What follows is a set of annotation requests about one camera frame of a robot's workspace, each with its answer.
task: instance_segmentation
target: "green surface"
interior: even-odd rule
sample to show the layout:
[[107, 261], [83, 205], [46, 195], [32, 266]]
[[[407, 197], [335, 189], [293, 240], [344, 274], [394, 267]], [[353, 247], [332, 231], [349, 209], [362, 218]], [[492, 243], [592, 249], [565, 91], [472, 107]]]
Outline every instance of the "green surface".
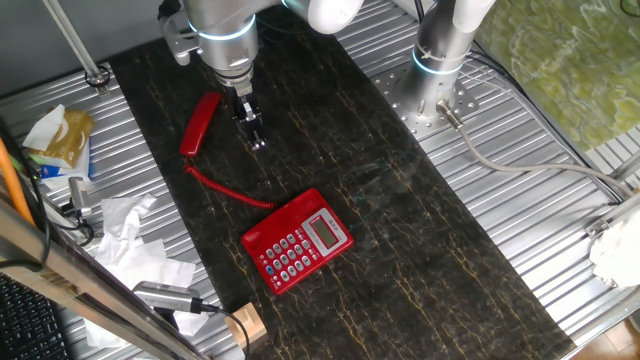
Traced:
[[619, 0], [498, 0], [477, 38], [583, 150], [640, 125], [640, 18]]

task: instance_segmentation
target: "metal rod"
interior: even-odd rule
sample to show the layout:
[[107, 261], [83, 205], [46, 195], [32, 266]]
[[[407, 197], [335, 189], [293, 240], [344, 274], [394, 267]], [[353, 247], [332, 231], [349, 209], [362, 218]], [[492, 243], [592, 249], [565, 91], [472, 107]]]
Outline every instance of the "metal rod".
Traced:
[[[0, 255], [8, 253], [6, 249], [13, 249], [11, 253], [15, 254], [17, 248], [39, 259], [44, 248], [44, 234], [21, 218], [4, 201], [0, 201], [0, 219], [3, 219], [3, 226], [0, 227]], [[54, 296], [54, 301], [62, 301], [61, 294], [56, 294], [46, 283], [63, 288], [66, 297], [77, 298], [81, 302], [85, 302], [85, 299], [95, 300], [93, 308], [83, 307], [75, 300], [65, 300], [63, 305], [70, 304], [77, 308], [80, 315], [86, 314], [97, 325], [147, 352], [157, 354], [161, 359], [172, 359], [175, 355], [185, 360], [205, 359], [176, 329], [156, 315], [77, 244], [68, 242], [64, 237], [59, 244], [52, 242], [46, 266], [46, 270], [31, 275], [15, 268], [3, 271], [45, 296]], [[104, 309], [109, 309], [117, 317], [110, 317], [109, 312]]]
[[51, 13], [53, 20], [58, 24], [60, 31], [62, 31], [62, 34], [67, 39], [69, 46], [73, 49], [73, 52], [76, 53], [78, 60], [80, 60], [82, 67], [87, 74], [89, 74], [89, 77], [97, 82], [103, 81], [104, 79], [100, 74], [98, 66], [93, 62], [93, 59], [91, 59], [91, 55], [89, 55], [87, 48], [84, 47], [82, 40], [73, 28], [73, 25], [69, 21], [67, 14], [62, 9], [62, 6], [60, 6], [58, 0], [42, 0], [42, 2], [47, 7], [47, 10], [49, 10], [49, 13]]
[[640, 151], [631, 155], [627, 161], [623, 162], [617, 169], [613, 170], [611, 177], [620, 181], [625, 181], [640, 169]]

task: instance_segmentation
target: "black marble surface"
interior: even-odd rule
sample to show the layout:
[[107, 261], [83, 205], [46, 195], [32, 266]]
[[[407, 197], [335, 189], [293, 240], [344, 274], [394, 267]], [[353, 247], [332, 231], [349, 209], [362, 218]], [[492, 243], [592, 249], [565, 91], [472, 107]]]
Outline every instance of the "black marble surface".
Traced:
[[253, 84], [268, 149], [251, 151], [219, 108], [194, 164], [280, 204], [315, 187], [349, 229], [349, 251], [280, 297], [240, 243], [269, 211], [182, 172], [178, 146], [202, 93], [218, 88], [213, 71], [197, 56], [178, 66], [164, 40], [109, 60], [222, 303], [253, 302], [267, 327], [253, 358], [554, 359], [572, 348], [337, 41], [266, 37]]

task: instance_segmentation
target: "white cloth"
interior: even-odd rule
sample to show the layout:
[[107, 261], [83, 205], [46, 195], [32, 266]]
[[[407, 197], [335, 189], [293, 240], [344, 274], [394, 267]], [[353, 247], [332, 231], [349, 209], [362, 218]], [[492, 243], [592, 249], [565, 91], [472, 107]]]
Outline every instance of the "white cloth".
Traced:
[[58, 105], [31, 128], [29, 134], [22, 142], [28, 148], [45, 151], [51, 144], [51, 140], [60, 129], [64, 118], [64, 106]]
[[[193, 279], [195, 264], [168, 259], [162, 240], [145, 244], [136, 238], [140, 217], [155, 201], [151, 195], [142, 198], [102, 200], [104, 237], [95, 259], [129, 289], [141, 281], [188, 287]], [[194, 335], [207, 321], [206, 314], [176, 312], [180, 332]], [[126, 342], [85, 319], [87, 344], [98, 348], [120, 347]]]
[[620, 287], [640, 284], [640, 211], [606, 230], [591, 247], [593, 273]]

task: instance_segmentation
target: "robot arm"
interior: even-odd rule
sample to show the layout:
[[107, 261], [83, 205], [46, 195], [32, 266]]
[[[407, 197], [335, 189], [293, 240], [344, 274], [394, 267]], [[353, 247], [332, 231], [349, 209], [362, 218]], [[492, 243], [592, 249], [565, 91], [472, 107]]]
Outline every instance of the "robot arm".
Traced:
[[172, 20], [180, 8], [177, 0], [165, 0], [160, 8], [160, 26], [169, 49], [180, 65], [196, 52], [213, 68], [225, 87], [238, 127], [249, 137], [252, 148], [265, 145], [262, 115], [251, 78], [258, 54], [255, 14], [267, 7], [284, 5], [316, 31], [333, 34], [356, 16], [363, 0], [184, 0], [191, 39], [179, 34]]

